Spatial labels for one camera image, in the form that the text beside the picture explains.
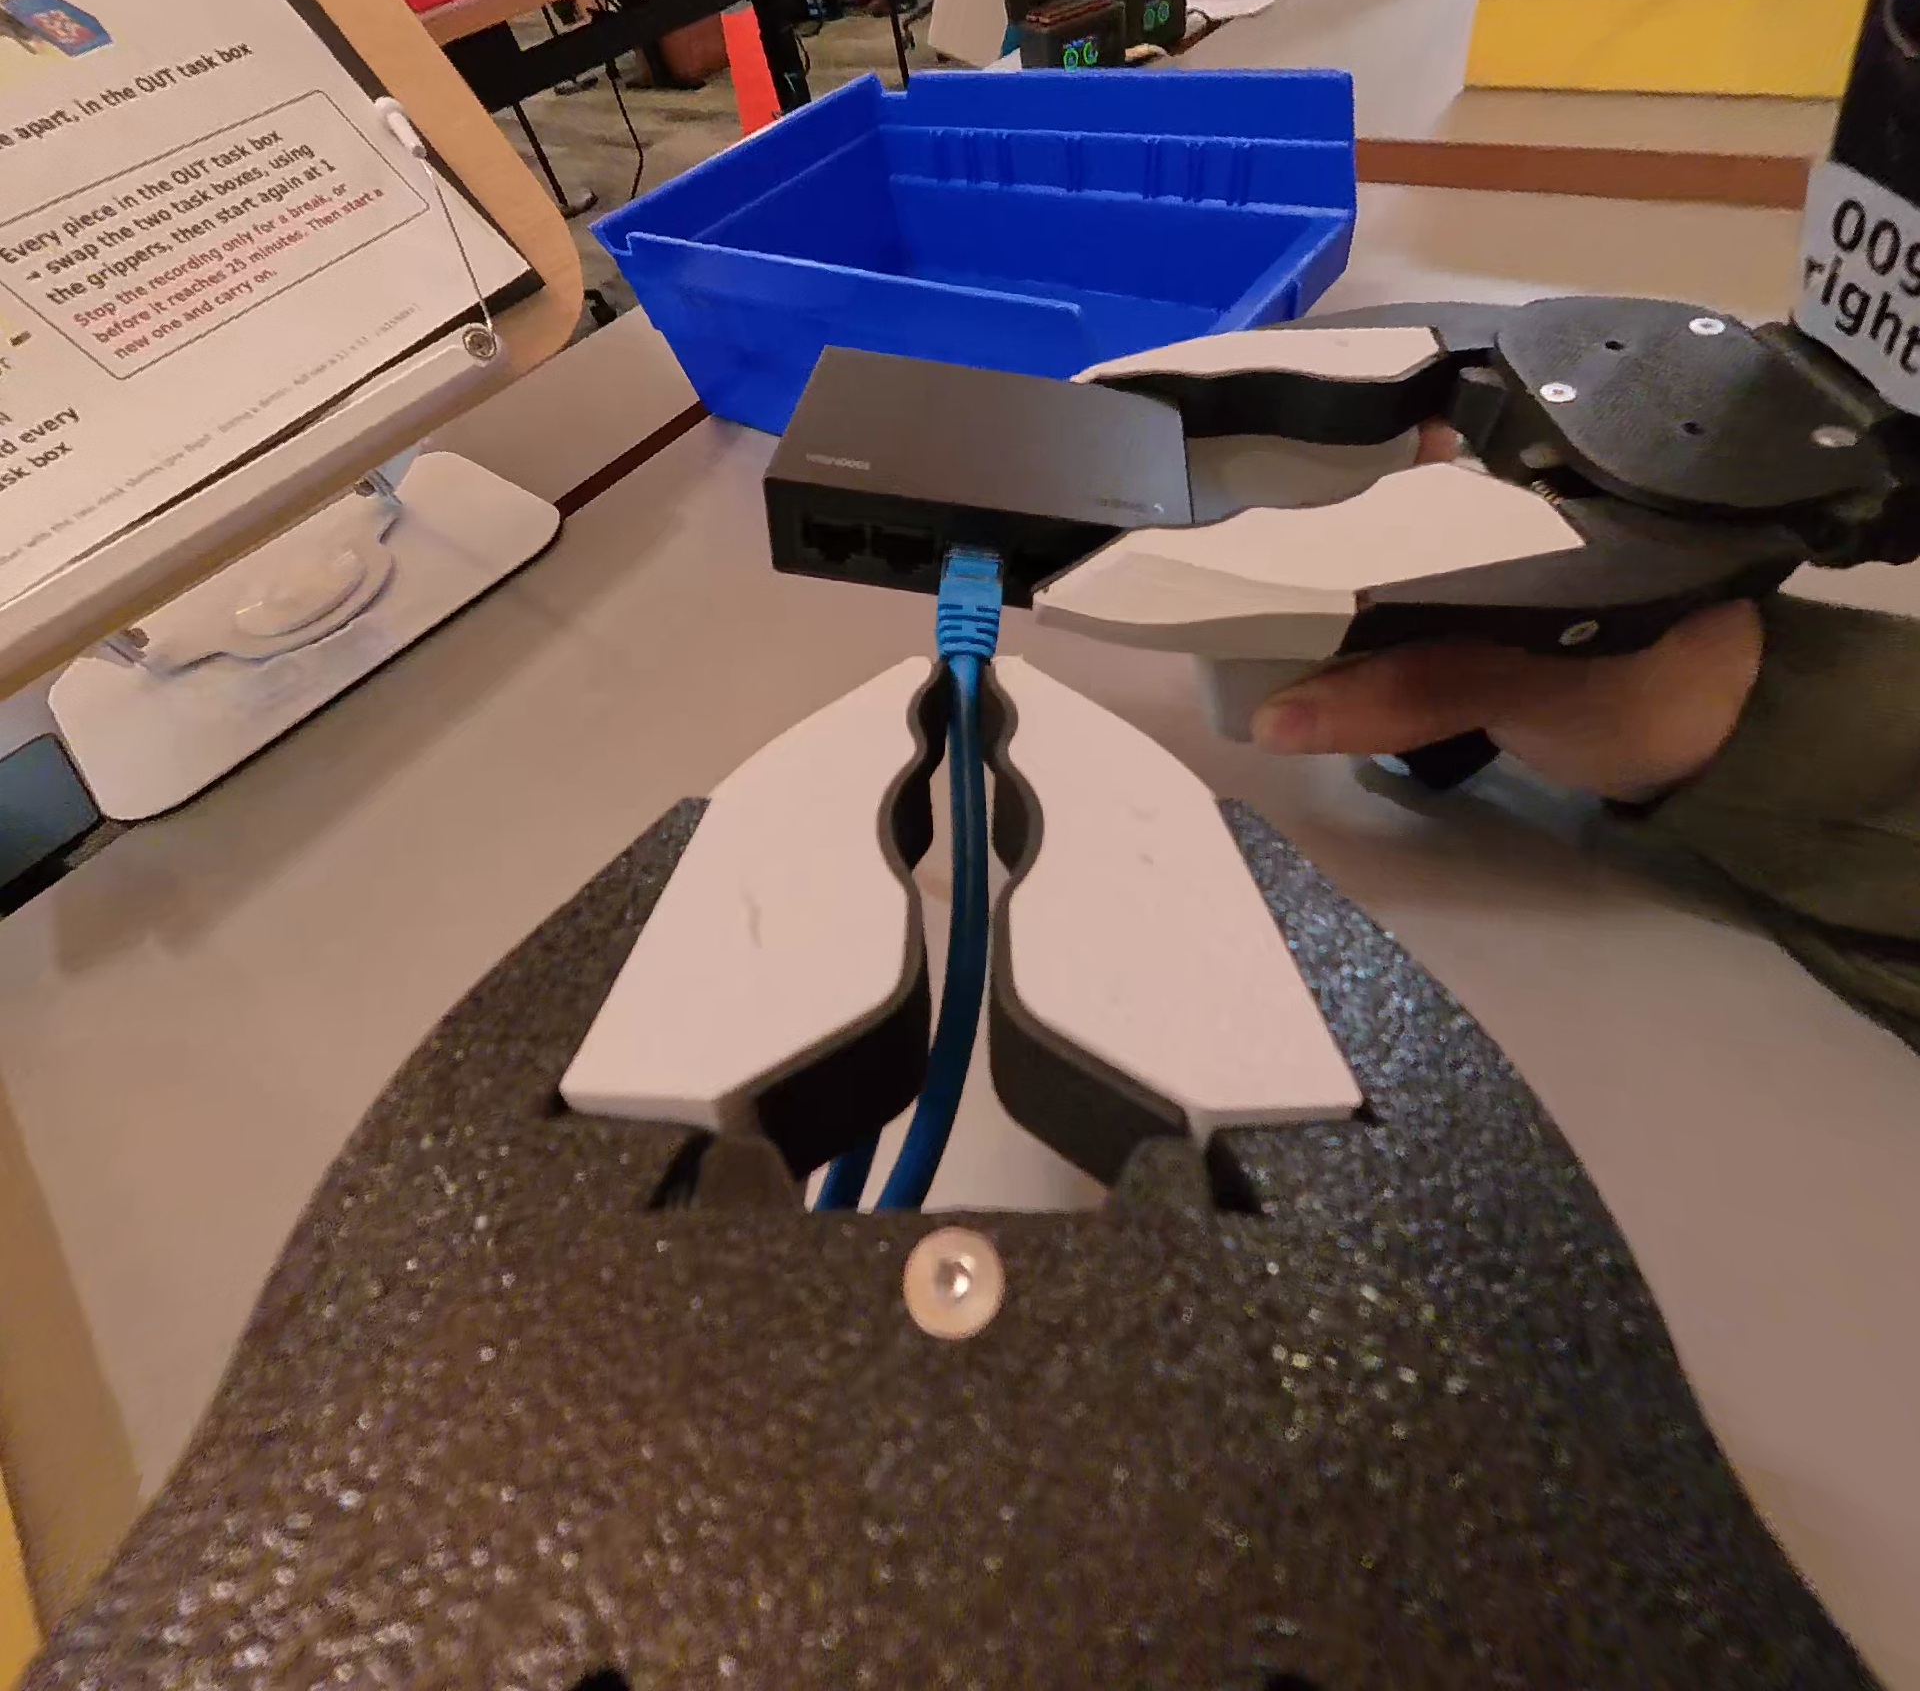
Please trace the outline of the black network switch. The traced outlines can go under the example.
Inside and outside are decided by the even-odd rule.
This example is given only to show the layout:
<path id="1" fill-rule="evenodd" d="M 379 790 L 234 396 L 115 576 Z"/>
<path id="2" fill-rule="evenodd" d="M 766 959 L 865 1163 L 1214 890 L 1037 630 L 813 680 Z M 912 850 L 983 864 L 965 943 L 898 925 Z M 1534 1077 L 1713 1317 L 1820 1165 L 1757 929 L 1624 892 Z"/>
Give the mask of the black network switch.
<path id="1" fill-rule="evenodd" d="M 829 348 L 762 476 L 780 574 L 932 596 L 951 552 L 1002 600 L 1133 532 L 1195 522 L 1181 416 L 1150 398 Z"/>

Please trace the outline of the printed instruction sheet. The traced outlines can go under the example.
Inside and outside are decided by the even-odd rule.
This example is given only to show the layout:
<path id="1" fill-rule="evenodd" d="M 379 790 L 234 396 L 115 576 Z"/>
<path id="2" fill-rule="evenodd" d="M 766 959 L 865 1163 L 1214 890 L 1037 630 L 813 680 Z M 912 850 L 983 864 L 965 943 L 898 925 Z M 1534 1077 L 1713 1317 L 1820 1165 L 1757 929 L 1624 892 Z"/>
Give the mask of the printed instruction sheet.
<path id="1" fill-rule="evenodd" d="M 4 0 L 4 606 L 539 276 L 319 0 Z"/>

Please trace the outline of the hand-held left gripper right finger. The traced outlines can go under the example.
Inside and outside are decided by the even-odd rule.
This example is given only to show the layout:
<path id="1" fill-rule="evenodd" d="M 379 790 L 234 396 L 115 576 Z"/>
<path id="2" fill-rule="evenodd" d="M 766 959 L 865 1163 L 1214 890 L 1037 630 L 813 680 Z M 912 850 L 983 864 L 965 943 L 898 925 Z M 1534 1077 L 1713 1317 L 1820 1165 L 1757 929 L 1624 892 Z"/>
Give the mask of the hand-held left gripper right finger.
<path id="1" fill-rule="evenodd" d="M 1031 662 L 987 688 L 988 1057 L 1009 1117 L 1099 1183 L 1157 1139 L 1344 1123 L 1362 1085 L 1212 790 Z"/>

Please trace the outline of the blue plastic bin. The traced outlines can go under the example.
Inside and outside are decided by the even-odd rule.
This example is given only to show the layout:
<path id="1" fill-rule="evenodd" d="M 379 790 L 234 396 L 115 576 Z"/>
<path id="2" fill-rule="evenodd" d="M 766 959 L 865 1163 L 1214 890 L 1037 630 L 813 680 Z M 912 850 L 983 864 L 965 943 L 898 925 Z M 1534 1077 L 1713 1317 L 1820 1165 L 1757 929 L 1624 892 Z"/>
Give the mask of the blue plastic bin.
<path id="1" fill-rule="evenodd" d="M 707 410 L 778 436 L 826 348 L 1071 380 L 1304 316 L 1357 140 L 1349 72 L 865 76 L 592 234 Z"/>

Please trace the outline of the orange cone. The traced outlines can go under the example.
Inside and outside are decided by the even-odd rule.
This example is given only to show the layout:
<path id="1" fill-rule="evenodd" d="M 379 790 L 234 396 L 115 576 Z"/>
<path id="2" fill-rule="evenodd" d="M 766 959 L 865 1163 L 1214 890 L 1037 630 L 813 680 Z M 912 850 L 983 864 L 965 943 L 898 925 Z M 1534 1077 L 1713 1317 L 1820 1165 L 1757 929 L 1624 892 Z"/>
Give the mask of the orange cone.
<path id="1" fill-rule="evenodd" d="M 780 84 L 766 56 L 762 28 L 753 4 L 737 4 L 722 14 L 732 100 L 742 138 L 778 122 L 785 114 Z"/>

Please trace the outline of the white document stand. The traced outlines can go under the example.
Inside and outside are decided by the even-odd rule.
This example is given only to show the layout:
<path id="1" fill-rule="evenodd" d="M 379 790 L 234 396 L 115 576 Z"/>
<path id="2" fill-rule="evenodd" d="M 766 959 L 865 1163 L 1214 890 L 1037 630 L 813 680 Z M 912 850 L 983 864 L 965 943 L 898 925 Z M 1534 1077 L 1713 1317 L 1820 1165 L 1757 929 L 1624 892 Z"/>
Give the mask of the white document stand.
<path id="1" fill-rule="evenodd" d="M 93 466 L 4 540 L 4 836 L 144 824 L 237 774 L 533 564 L 562 516 L 425 440 L 510 378 L 472 316 L 304 414 Z"/>

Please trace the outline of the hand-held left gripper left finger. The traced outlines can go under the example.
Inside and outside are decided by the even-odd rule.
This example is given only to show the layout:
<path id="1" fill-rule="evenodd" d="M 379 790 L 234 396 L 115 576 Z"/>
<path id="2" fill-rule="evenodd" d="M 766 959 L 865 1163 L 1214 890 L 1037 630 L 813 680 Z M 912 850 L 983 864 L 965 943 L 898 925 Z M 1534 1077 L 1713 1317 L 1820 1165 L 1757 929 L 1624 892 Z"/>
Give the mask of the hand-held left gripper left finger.
<path id="1" fill-rule="evenodd" d="M 932 778 L 923 654 L 737 766 L 562 1075 L 564 1105 L 756 1135 L 795 1177 L 908 1109 L 935 1029 L 914 880 Z"/>

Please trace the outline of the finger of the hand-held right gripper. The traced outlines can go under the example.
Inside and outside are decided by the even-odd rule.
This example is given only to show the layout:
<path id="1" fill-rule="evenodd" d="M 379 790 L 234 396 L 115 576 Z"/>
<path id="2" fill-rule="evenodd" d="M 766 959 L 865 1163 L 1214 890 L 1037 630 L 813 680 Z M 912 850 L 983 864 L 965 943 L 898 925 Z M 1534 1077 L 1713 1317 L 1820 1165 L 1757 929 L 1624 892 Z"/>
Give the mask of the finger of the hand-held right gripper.
<path id="1" fill-rule="evenodd" d="M 1357 498 L 1140 530 L 1035 588 L 1045 628 L 1206 660 L 1328 660 L 1375 590 L 1581 548 L 1546 500 L 1426 464 Z"/>
<path id="2" fill-rule="evenodd" d="M 1435 322 L 1220 332 L 1081 370 L 1179 420 L 1191 480 L 1375 480 L 1470 456 L 1452 416 L 1468 360 Z"/>

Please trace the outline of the person's right hand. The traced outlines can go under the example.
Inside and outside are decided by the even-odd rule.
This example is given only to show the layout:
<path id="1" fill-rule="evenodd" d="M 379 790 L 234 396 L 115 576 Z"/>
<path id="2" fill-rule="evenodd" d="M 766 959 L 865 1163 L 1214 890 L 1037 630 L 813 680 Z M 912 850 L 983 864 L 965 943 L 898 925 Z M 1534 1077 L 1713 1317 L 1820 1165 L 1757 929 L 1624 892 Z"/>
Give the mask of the person's right hand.
<path id="1" fill-rule="evenodd" d="M 1392 648 L 1277 692 L 1254 712 L 1252 742 L 1283 756 L 1408 756 L 1483 734 L 1552 786 L 1641 804 L 1717 760 L 1762 664 L 1765 614 L 1751 600 L 1626 654 Z"/>

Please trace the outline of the dark flat device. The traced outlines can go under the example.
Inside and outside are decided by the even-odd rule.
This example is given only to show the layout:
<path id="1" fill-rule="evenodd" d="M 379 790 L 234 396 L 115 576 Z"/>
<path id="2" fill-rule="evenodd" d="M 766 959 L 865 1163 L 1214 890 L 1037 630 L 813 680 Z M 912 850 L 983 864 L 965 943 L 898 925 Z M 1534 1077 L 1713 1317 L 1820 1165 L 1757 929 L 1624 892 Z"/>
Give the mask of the dark flat device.
<path id="1" fill-rule="evenodd" d="M 55 888 L 106 828 L 38 682 L 3 702 L 3 915 Z"/>

